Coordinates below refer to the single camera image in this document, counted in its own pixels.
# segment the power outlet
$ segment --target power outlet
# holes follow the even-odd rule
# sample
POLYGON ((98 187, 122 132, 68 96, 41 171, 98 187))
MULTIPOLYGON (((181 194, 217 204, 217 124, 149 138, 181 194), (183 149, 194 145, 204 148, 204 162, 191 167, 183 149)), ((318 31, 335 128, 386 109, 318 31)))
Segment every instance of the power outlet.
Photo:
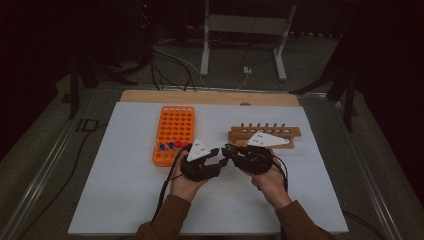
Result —
POLYGON ((245 74, 251 74, 252 73, 252 68, 251 67, 244 67, 243 68, 243 72, 245 74))

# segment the metal frame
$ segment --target metal frame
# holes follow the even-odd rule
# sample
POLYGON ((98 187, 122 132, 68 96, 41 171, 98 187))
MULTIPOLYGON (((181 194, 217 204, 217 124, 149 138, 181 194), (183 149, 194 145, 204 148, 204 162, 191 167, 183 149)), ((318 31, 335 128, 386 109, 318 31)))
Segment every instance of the metal frame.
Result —
POLYGON ((35 203, 38 200, 38 197, 43 192, 43 189, 49 180, 52 172, 54 171, 60 157, 62 156, 63 151, 65 150, 69 139, 74 133, 75 126, 77 125, 77 120, 79 119, 81 113, 86 108, 88 103, 91 101, 93 92, 89 89, 84 90, 84 97, 81 104, 81 108, 76 112, 75 118, 69 120, 65 125, 62 133, 60 134, 58 140, 53 145, 52 150, 50 151, 49 156, 44 161, 41 168, 38 170, 35 177, 32 179, 28 188, 25 190, 25 193, 20 200, 18 206, 12 214, 12 217, 6 223, 6 226, 2 229, 0 233, 0 239, 2 240, 12 240, 17 239, 21 234, 22 228, 26 223, 28 216, 30 215, 35 203))
POLYGON ((280 81, 287 80, 286 71, 284 69, 284 64, 282 60, 282 53, 284 46, 287 41, 287 37, 290 32, 291 23, 293 20, 294 13, 296 11, 297 5, 293 4, 290 7, 289 14, 287 16, 287 19, 273 19, 273 18, 254 18, 254 17, 236 17, 236 16, 226 16, 226 15, 211 15, 209 13, 209 0, 205 0, 205 25, 204 25, 204 37, 203 37, 203 53, 202 53, 202 62, 200 64, 200 74, 202 76, 208 75, 208 68, 209 68, 209 31, 210 30, 216 30, 216 31, 232 31, 232 32, 247 32, 247 33, 264 33, 264 34, 275 34, 279 35, 281 34, 281 41, 280 45, 273 50, 273 55, 275 59, 275 65, 278 72, 278 79, 280 81), (225 27, 219 27, 217 25, 213 25, 213 17, 219 17, 221 19, 226 18, 228 21, 226 22, 229 25, 226 25, 225 27), (250 30, 242 29, 243 23, 249 22, 249 20, 253 21, 253 26, 250 28, 250 30), (276 23, 281 25, 281 29, 264 29, 263 27, 256 27, 256 22, 262 21, 265 23, 276 23))

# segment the white table surface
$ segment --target white table surface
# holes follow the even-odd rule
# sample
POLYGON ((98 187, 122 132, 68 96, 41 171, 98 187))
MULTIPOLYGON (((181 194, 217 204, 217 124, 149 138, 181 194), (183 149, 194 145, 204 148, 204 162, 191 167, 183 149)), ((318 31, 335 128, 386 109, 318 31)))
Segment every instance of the white table surface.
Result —
MULTIPOLYGON (((150 221, 169 168, 156 167, 152 151, 162 106, 118 102, 75 211, 70 234, 134 234, 150 221)), ((227 143, 231 126, 285 123, 299 127, 294 149, 274 150, 288 168, 289 195, 318 226, 347 232, 336 194, 302 107, 183 104, 196 110, 195 137, 209 148, 227 143)), ((274 210, 250 177, 232 162, 198 192, 182 234, 279 232, 274 210)))

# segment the wooden board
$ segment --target wooden board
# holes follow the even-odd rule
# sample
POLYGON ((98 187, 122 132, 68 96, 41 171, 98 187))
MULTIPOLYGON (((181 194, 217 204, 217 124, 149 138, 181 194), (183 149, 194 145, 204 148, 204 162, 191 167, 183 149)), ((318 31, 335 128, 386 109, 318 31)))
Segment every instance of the wooden board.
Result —
POLYGON ((271 93, 239 93, 239 92, 183 92, 183 91, 153 91, 126 90, 121 102, 144 103, 187 103, 187 104, 218 104, 252 106, 299 106, 295 95, 271 93))

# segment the sleeve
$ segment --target sleeve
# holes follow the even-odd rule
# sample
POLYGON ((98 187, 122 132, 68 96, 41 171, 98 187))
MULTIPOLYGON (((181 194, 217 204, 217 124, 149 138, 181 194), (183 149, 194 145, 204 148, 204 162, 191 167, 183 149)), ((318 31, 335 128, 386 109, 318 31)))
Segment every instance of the sleeve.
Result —
POLYGON ((288 240, 335 240, 329 232, 316 226, 298 201, 275 211, 288 240))
POLYGON ((183 222, 188 215, 191 203, 174 195, 168 195, 154 222, 140 225, 136 240, 177 239, 183 222))

